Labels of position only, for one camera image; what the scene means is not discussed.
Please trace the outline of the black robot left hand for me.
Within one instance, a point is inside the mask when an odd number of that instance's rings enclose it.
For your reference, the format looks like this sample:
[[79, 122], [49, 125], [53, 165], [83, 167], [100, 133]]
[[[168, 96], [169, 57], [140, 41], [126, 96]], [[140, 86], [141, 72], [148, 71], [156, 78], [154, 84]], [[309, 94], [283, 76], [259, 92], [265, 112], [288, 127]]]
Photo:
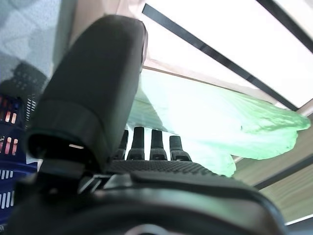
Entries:
[[137, 92], [148, 33], [98, 19], [44, 90], [21, 141], [43, 159], [14, 187], [6, 235], [286, 235], [256, 189], [182, 158], [115, 160]]

